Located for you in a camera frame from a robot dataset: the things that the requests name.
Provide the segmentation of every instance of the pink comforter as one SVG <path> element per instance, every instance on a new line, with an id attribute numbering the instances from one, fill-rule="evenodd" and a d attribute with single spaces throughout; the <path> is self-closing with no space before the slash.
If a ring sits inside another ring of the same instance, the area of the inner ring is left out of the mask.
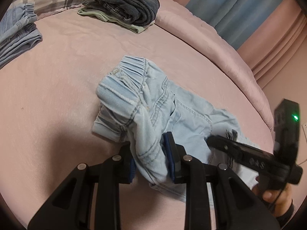
<path id="1" fill-rule="evenodd" d="M 123 55 L 154 61 L 178 85 L 236 115 L 248 138 L 272 150 L 259 115 L 271 117 L 268 104 L 245 63 L 211 27 L 160 1 L 157 24 L 198 51 L 157 25 L 137 35 L 71 9 L 37 21 L 43 41 L 0 70 L 0 192 L 25 226 L 78 163 L 98 164 L 118 152 L 92 125 L 97 85 Z M 122 229 L 183 228 L 185 204 L 144 178 L 121 186 L 120 196 Z"/>
<path id="2" fill-rule="evenodd" d="M 159 1 L 156 24 L 215 63 L 240 88 L 272 131 L 274 120 L 268 99 L 240 55 L 213 27 L 193 16 L 186 8 L 173 0 Z"/>

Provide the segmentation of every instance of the blue curtain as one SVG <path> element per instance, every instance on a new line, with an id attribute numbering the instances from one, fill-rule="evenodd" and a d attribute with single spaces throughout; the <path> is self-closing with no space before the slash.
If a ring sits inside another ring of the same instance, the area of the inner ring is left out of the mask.
<path id="1" fill-rule="evenodd" d="M 213 26 L 237 50 L 282 0 L 190 0 L 195 16 Z"/>

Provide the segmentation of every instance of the folded light blue pants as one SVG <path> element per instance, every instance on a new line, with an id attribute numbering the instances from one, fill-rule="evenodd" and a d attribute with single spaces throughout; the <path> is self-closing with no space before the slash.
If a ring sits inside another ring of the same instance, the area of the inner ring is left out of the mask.
<path id="1" fill-rule="evenodd" d="M 129 141 L 137 167 L 152 188 L 185 201 L 185 185 L 173 184 L 168 174 L 162 137 L 167 131 L 187 154 L 203 163 L 228 164 L 250 188 L 257 183 L 257 172 L 205 142 L 213 134 L 255 147 L 243 136 L 236 118 L 168 80 L 152 61 L 124 56 L 96 93 L 101 103 L 93 131 L 116 142 Z"/>
<path id="2" fill-rule="evenodd" d="M 0 21 L 0 69 L 42 39 L 33 23 L 36 20 L 34 3 L 17 5 L 4 14 Z"/>

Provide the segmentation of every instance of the elastic waistband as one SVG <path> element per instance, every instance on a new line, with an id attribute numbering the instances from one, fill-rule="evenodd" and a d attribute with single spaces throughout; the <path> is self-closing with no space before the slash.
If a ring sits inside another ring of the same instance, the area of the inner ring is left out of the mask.
<path id="1" fill-rule="evenodd" d="M 113 112 L 114 120 L 121 126 L 131 122 L 141 104 L 147 62 L 144 58 L 124 56 L 97 87 L 101 103 Z"/>

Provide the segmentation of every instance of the human hand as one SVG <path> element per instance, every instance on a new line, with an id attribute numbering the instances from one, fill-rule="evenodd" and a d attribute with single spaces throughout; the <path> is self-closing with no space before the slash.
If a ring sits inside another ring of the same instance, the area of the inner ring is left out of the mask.
<path id="1" fill-rule="evenodd" d="M 260 194 L 258 184 L 253 187 L 252 191 L 257 196 Z M 278 195 L 279 195 L 278 190 L 267 190 L 263 193 L 262 198 L 266 202 L 272 203 L 274 202 L 274 200 L 277 198 Z M 285 189 L 282 191 L 279 198 L 275 202 L 275 210 L 273 212 L 273 215 L 275 217 L 284 215 L 290 208 L 291 204 L 292 204 L 292 187 L 290 184 L 287 183 Z"/>

